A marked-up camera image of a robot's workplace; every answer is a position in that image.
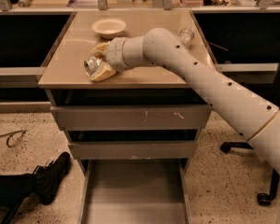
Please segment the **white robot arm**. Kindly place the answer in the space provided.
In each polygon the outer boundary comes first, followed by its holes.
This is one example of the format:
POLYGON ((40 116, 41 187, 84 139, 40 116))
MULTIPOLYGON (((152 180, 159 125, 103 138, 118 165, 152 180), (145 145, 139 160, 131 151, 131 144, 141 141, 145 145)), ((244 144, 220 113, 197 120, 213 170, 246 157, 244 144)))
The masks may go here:
POLYGON ((155 28, 143 36, 101 43, 91 54, 118 72, 158 65, 178 75, 280 174, 280 108, 198 62, 177 35, 155 28))

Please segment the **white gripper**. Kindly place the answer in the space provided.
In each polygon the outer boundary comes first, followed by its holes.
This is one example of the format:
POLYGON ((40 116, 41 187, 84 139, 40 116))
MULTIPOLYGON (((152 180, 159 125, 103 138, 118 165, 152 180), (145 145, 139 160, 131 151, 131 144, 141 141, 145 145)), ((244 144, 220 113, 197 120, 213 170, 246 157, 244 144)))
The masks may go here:
POLYGON ((114 76, 117 71, 123 72, 129 70, 129 67, 123 57, 123 46, 126 40, 126 37, 116 37, 110 42, 103 42, 96 45, 91 50, 92 56, 98 58, 105 57, 106 60, 106 63, 101 63, 94 73, 91 74, 91 81, 103 81, 114 76))

